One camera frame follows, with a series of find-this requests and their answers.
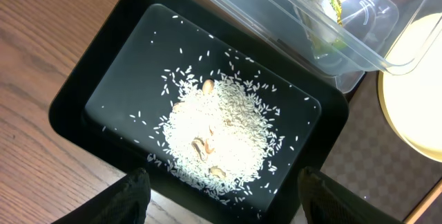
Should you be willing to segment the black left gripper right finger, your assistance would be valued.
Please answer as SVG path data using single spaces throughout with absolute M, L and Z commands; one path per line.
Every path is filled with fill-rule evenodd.
M 313 167 L 300 171 L 298 195 L 308 224 L 401 224 Z

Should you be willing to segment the pile of rice leftovers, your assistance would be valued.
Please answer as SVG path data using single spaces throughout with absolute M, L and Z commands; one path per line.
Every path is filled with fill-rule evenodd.
M 172 177 L 259 220 L 318 103 L 184 18 L 147 12 L 86 105 Z

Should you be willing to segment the green white food wrapper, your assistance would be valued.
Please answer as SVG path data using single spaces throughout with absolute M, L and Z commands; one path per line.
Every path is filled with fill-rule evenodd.
M 305 0 L 310 6 L 316 7 L 323 14 L 329 17 L 333 22 L 341 26 L 342 23 L 342 12 L 343 7 L 340 0 Z M 347 45 L 333 36 L 324 26 L 317 24 L 305 13 L 301 13 L 302 22 L 308 26 L 312 31 L 316 32 L 322 37 L 325 42 L 322 42 L 317 36 L 308 34 L 308 39 L 313 44 L 313 53 L 316 59 L 328 56 L 328 54 L 333 52 L 333 48 L 337 50 L 342 50 L 347 47 Z

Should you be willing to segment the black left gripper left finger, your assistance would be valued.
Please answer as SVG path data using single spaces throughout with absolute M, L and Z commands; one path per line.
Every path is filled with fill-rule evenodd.
M 54 224 L 143 224 L 150 200 L 149 174 L 138 168 Z

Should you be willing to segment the wooden chopstick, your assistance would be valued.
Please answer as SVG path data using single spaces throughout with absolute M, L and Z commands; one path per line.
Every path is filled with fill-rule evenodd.
M 410 212 L 404 220 L 405 224 L 415 224 L 431 204 L 441 195 L 441 179 L 433 188 L 425 195 L 419 204 Z

